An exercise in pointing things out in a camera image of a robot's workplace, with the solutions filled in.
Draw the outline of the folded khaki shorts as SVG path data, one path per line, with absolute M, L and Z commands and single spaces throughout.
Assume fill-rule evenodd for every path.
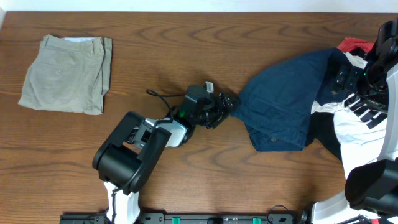
M 101 115 L 110 88 L 113 40 L 55 37 L 40 42 L 19 105 L 34 110 Z

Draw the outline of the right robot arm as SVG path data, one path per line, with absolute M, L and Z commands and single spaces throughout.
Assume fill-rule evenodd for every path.
M 307 223 L 397 223 L 397 20 L 380 26 L 364 58 L 347 57 L 332 91 L 348 96 L 312 108 L 334 116 L 345 188 L 314 203 Z

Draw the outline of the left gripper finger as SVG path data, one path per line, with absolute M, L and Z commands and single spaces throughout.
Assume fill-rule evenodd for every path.
M 228 93 L 221 92 L 219 94 L 219 97 L 223 106 L 228 110 L 235 110 L 241 104 L 241 101 L 238 97 L 235 97 Z
M 214 117 L 208 120 L 206 127 L 208 129 L 215 129 L 228 117 L 229 113 L 214 114 Z

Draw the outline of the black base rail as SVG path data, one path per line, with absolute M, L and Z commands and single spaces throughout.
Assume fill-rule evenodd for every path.
M 277 205 L 264 215 L 240 214 L 164 214 L 142 213 L 137 205 L 110 206 L 103 213 L 66 213 L 60 216 L 60 224 L 295 224 L 310 223 L 311 210 L 297 213 Z

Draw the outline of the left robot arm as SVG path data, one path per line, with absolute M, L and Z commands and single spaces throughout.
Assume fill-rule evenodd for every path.
M 108 223 L 135 223 L 139 192 L 164 149 L 186 144 L 197 126 L 215 129 L 241 104 L 236 95 L 216 94 L 211 82 L 190 85 L 181 97 L 162 119 L 126 113 L 94 155 L 92 167 L 108 193 Z

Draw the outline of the navy blue shorts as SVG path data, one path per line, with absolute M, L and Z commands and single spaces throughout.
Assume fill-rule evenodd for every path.
M 312 105 L 337 103 L 346 92 L 331 91 L 340 67 L 351 66 L 337 48 L 305 53 L 258 73 L 239 92 L 240 119 L 255 150 L 301 151 L 305 147 Z

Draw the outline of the red garment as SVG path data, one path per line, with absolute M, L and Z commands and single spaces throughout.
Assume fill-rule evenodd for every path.
M 346 37 L 340 42 L 337 48 L 344 53 L 351 52 L 355 49 L 361 49 L 365 53 L 368 53 L 373 46 L 374 46 L 373 42 L 368 42 L 367 40 L 353 38 L 353 37 Z

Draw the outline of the white printed t-shirt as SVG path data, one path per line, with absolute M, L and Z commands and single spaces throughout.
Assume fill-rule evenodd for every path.
M 304 65 L 307 68 L 301 71 L 312 72 L 320 83 L 311 115 L 315 112 L 334 114 L 335 134 L 341 145 L 343 169 L 347 177 L 354 168 L 376 160 L 384 143 L 387 114 L 372 109 L 358 95 L 343 93 L 333 96 L 330 85 L 342 65 L 364 68 L 368 62 L 348 52 L 326 49 L 312 52 L 304 60 Z

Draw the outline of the black garment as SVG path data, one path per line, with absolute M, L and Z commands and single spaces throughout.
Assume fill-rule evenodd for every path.
M 340 143 L 335 134 L 334 114 L 326 112 L 315 112 L 310 117 L 310 126 L 307 133 L 305 145 L 309 146 L 314 139 L 329 150 L 339 161 L 342 161 Z

